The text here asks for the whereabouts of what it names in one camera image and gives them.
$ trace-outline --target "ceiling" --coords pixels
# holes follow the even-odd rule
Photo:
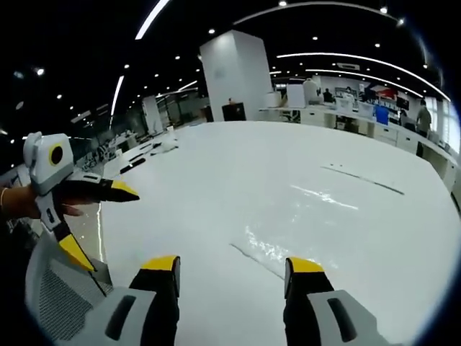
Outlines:
[[[0,165],[21,161],[22,141],[29,132],[65,132],[81,127],[71,119],[87,110],[109,104],[117,81],[125,75],[115,116],[124,116],[137,95],[177,90],[198,80],[206,94],[200,46],[228,30],[240,30],[264,40],[270,66],[285,76],[307,76],[306,68],[337,69],[332,63],[356,63],[360,73],[399,83],[418,93],[438,96],[427,85],[394,68],[354,58],[331,56],[277,58],[306,52],[348,53],[395,64],[440,87],[439,69],[424,58],[411,36],[411,22],[397,22],[380,13],[349,6],[315,5],[283,8],[233,25],[251,14],[278,7],[278,0],[171,0],[142,40],[135,40],[144,19],[157,0],[24,1],[9,6],[14,21],[4,28],[7,55],[6,90],[1,98],[0,147],[10,148]],[[289,1],[289,4],[301,1]],[[347,1],[378,10],[383,1]],[[395,18],[403,15],[389,7]],[[208,30],[216,33],[210,35]],[[429,68],[423,65],[429,59]],[[45,69],[37,76],[36,68]],[[23,78],[17,78],[20,72]],[[16,110],[18,102],[24,106]]]

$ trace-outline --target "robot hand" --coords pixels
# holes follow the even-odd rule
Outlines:
[[[92,173],[74,174],[71,145],[63,133],[51,136],[42,136],[40,132],[29,134],[23,154],[32,189],[37,194],[35,203],[40,220],[72,262],[94,271],[94,266],[71,233],[59,201],[66,197],[92,202],[125,202],[139,200],[138,194],[124,182],[102,179]]]

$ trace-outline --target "ceiling light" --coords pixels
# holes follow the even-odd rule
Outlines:
[[[178,92],[180,92],[180,91],[182,91],[182,90],[184,90],[184,89],[187,89],[188,87],[190,87],[190,86],[192,86],[192,85],[194,85],[194,84],[196,84],[196,83],[197,83],[197,81],[193,81],[192,83],[186,84],[186,85],[184,85],[183,87],[179,88],[179,89],[178,89]]]
[[[420,81],[422,81],[426,85],[429,85],[433,90],[435,90],[436,92],[441,94],[447,101],[451,102],[451,99],[448,97],[448,95],[446,95],[442,90],[437,88],[435,85],[429,83],[424,78],[421,78],[417,74],[414,74],[413,72],[410,72],[409,70],[405,70],[404,68],[401,68],[399,66],[393,65],[391,63],[386,63],[385,61],[381,61],[381,60],[377,60],[377,59],[373,59],[373,58],[367,58],[365,56],[355,56],[355,55],[352,55],[352,54],[345,54],[345,53],[295,53],[295,54],[285,54],[283,56],[277,56],[277,58],[291,58],[291,57],[300,57],[300,56],[341,56],[343,58],[356,58],[356,59],[362,59],[362,60],[366,60],[366,61],[371,61],[373,63],[381,63],[382,65],[386,65],[386,66],[395,68],[396,70],[399,70],[401,72],[409,74],[410,76],[412,76],[412,77],[414,77],[416,79],[419,79]]]
[[[328,73],[332,73],[332,74],[337,74],[338,73],[338,71],[335,71],[335,70],[323,70],[323,69],[319,69],[319,68],[306,69],[306,72],[315,72],[315,71],[328,72]],[[423,97],[423,95],[418,94],[414,90],[411,90],[411,89],[409,89],[407,87],[401,86],[400,84],[394,83],[393,81],[386,81],[385,79],[381,79],[381,78],[378,78],[378,77],[369,76],[369,75],[366,75],[366,74],[357,74],[355,72],[349,72],[349,71],[342,71],[341,73],[342,74],[350,74],[352,76],[358,76],[358,77],[364,77],[364,78],[366,77],[366,78],[369,78],[369,79],[375,79],[377,81],[381,81],[383,83],[388,83],[388,84],[394,85],[394,86],[396,86],[398,88],[401,88],[403,90],[406,90],[408,92],[411,92],[411,93],[415,94],[417,97]]]
[[[114,115],[115,104],[117,103],[118,93],[120,92],[120,87],[122,87],[122,82],[125,76],[120,76],[117,82],[117,87],[115,88],[114,100],[112,101],[112,111],[110,115]]]
[[[136,35],[135,40],[140,40],[143,38],[144,34],[151,26],[152,22],[155,18],[160,14],[161,10],[169,3],[170,0],[160,0],[157,4],[153,7],[151,13],[147,16],[146,20],[144,21],[143,25],[139,29],[138,34]]]
[[[24,79],[24,74],[22,72],[19,72],[19,71],[13,72],[13,76],[15,76],[18,79]]]

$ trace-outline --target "white tabletop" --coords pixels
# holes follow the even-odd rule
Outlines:
[[[369,123],[373,124],[378,124],[381,126],[388,126],[389,128],[393,128],[394,130],[400,131],[402,133],[405,133],[406,136],[412,137],[415,140],[421,142],[425,146],[428,146],[435,152],[437,152],[439,155],[443,156],[446,160],[450,161],[452,164],[454,164],[456,167],[458,167],[457,163],[457,158],[451,156],[448,154],[444,149],[440,148],[438,145],[436,145],[434,142],[431,142],[429,139],[420,136],[418,133],[415,133],[413,131],[410,131],[400,125],[394,124],[394,123],[388,123],[387,125],[378,123],[375,118],[369,118],[369,117],[362,117],[358,113],[344,113],[344,112],[339,112],[337,110],[331,109],[330,107],[323,106],[323,105],[316,105],[316,106],[309,106],[306,108],[286,108],[286,107],[278,107],[278,108],[261,108],[260,111],[267,111],[267,110],[283,110],[283,111],[290,111],[290,110],[299,110],[299,111],[309,111],[309,110],[318,110],[321,112],[325,112],[328,114],[335,114],[343,117],[351,117],[353,119],[358,119],[362,121],[366,121]]]
[[[129,285],[152,257],[181,256],[176,345],[286,345],[288,255],[320,263],[389,342],[419,335],[461,242],[457,211],[429,162],[371,138],[288,123],[176,133],[179,149],[123,175],[140,201],[102,206],[115,285]]]

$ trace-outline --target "yellow robot part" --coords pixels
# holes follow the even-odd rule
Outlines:
[[[79,243],[77,243],[72,234],[68,234],[63,240],[59,242],[59,245],[70,257],[72,263],[79,265],[83,269],[90,272],[94,271],[93,265],[88,260],[88,257],[84,254]]]

